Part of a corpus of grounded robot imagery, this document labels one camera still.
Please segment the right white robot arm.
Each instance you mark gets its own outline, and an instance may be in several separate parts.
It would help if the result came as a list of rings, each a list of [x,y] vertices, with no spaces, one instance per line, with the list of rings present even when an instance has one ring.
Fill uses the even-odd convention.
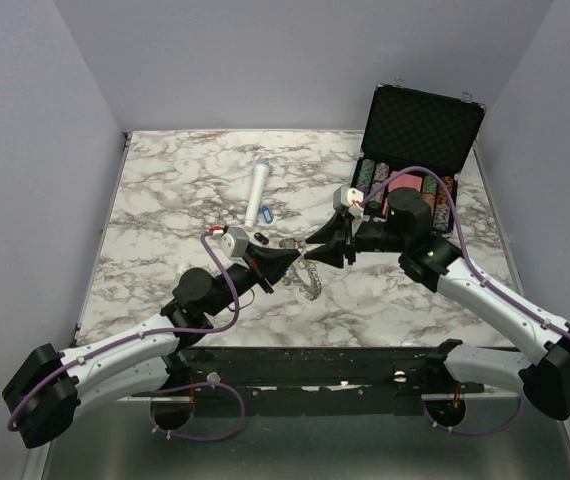
[[[441,344],[437,360],[424,370],[432,389],[445,392],[459,382],[498,387],[524,395],[552,419],[568,419],[570,322],[481,272],[459,246],[433,233],[431,209],[416,190],[392,191],[384,222],[364,220],[362,198],[350,187],[335,192],[335,213],[307,238],[306,259],[342,268],[359,253],[398,254],[406,276],[470,310],[514,346],[503,351]]]

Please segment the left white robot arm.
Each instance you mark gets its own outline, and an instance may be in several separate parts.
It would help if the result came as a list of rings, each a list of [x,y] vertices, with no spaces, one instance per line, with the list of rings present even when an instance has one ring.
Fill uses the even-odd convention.
[[[126,331],[62,351],[50,343],[35,348],[1,393],[8,431],[19,433],[32,449],[65,432],[90,401],[158,389],[179,393],[187,372],[167,358],[232,328],[241,295],[254,287],[272,293],[299,256],[296,249],[251,245],[240,262],[218,275],[199,267],[186,270],[160,312]]]

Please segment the large metal keyring disc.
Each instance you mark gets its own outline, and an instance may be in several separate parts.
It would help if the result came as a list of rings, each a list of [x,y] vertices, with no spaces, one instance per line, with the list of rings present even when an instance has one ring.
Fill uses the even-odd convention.
[[[322,281],[317,268],[305,259],[291,265],[282,282],[285,286],[297,287],[309,301],[317,300],[322,294]]]

